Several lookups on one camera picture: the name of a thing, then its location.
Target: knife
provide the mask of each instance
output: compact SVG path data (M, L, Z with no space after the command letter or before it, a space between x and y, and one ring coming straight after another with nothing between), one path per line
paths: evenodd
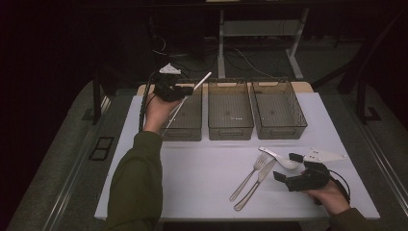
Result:
M271 160L270 162L267 163L266 166L264 166L258 173L258 180L255 182L254 186L252 186L252 189L248 192L248 194L240 201L238 204L234 206L234 209L236 211L240 211L243 206L245 206L246 202L248 202L249 198L251 198L252 194L255 193L256 189L258 188L259 185L261 185L261 182L267 177L268 173L270 170L273 168L273 166L276 164L276 159Z

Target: white tag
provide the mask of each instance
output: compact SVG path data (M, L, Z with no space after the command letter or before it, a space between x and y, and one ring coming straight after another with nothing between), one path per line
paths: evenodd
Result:
M181 70L174 68L171 64L165 65L159 72L163 74L181 74Z
M306 162L315 162L315 163L324 163L332 161L340 161L347 159L346 155L339 155L337 153L328 152L312 147L309 150L309 153L304 156L303 161Z

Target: silverware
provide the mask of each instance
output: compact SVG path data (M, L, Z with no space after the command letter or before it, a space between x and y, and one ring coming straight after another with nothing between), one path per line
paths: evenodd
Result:
M286 169L293 170L293 169L299 167L299 165L300 165L299 162L289 160L289 159L287 159L287 158L285 158L285 157L283 157L281 155L278 155L278 154L272 152L271 150L269 150L269 149L267 149L267 148L265 148L263 146L258 147L258 149L260 151L266 152L267 154L270 154L272 157L276 158L276 160L279 162L279 164L281 164Z
M238 202L238 204L234 206L234 209L236 211L240 211L243 208L243 206L245 206L246 202L248 202L252 194L255 193L258 186L265 179L265 177L267 177L268 173L270 172L270 170L273 168L275 164L276 164L276 159L273 159L270 162L268 162L265 167L261 169L261 171L258 173L258 180L254 184L254 186L252 186L252 189L248 192L248 194L240 202Z
M249 175L246 176L246 178L243 180L243 182L238 186L238 188L237 188L237 189L234 191L234 193L231 195L231 197L230 197L230 201L231 201L231 202L234 201L234 200L237 198L237 196L238 196L238 195L240 194L240 192L242 191L243 187L244 187L244 186L246 185L246 183L248 182L249 178L251 178L252 174L253 174L255 171L261 169L261 168L267 163L267 157L268 157L268 155L264 153L264 154L262 154L262 155L258 158L258 160L256 160L256 162L255 162L255 164L254 164L254 168L253 168L253 170L251 171L251 173L249 173Z

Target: storage tray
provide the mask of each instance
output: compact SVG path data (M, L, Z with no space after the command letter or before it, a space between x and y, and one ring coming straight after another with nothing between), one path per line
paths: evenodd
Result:
M208 84L208 96L210 140L250 140L254 122L246 81L212 79Z
M290 82L252 80L250 98L258 139L300 139L307 122Z
M196 83L193 80L184 80L177 85L194 87ZM177 116L166 129L167 125L168 123L165 123L161 129L164 141L201 141L202 86L188 96Z

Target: utensil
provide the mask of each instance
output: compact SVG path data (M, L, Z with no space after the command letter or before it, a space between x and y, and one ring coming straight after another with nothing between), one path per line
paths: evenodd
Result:
M283 157L281 155L278 155L278 154L272 152L271 150L269 150L269 149L267 149L267 148L265 148L263 146L258 147L258 149L260 151L266 152L267 154L269 154L272 157L276 158L276 160L279 162L279 164L281 164L284 168L293 170L293 169L300 166L299 162L289 160L289 159L287 159L287 158L285 158L285 157Z
M198 87L200 87L200 85L202 85L202 84L204 83L204 81L206 81L206 80L208 79L208 77L210 77L211 74L212 74L212 72L208 72L208 74L207 74L206 76L204 76L204 78L202 78L202 79L200 80L200 82L198 82L197 85L195 85L195 87L194 87L194 89L192 90L192 92L194 92L195 90L197 90ZM170 112L170 114L173 114L173 113L174 113L174 115L173 115L173 117L170 119L169 123L167 124L167 126L166 126L164 132L162 133L162 136L165 135L167 129L170 127L171 123L174 121L174 118L176 118L178 112L180 111L180 109L181 109L181 107L183 106L184 102L186 102L187 98L188 98L188 96L184 97L184 99L180 102L180 104L177 105L177 106Z
M246 183L248 182L249 178L251 178L252 174L261 169L267 162L267 157L268 155L266 153L262 154L258 160L256 160L255 164L254 164L254 168L251 171L251 173L249 173L249 175L243 180L243 182L238 186L238 188L234 191L234 193L231 195L230 197L230 201L234 201L237 196L240 194L240 192L242 191L243 187L246 185Z
M255 193L256 189L258 189L258 186L261 185L261 182L267 177L268 173L270 170L273 168L273 166L276 164L276 159L273 159L267 163L266 166L264 166L258 173L258 180L255 182L254 186L252 186L252 189L248 192L248 194L240 201L238 204L234 206L234 209L236 211L240 211L243 206L245 206L246 202L248 202L249 198L251 198L252 194Z

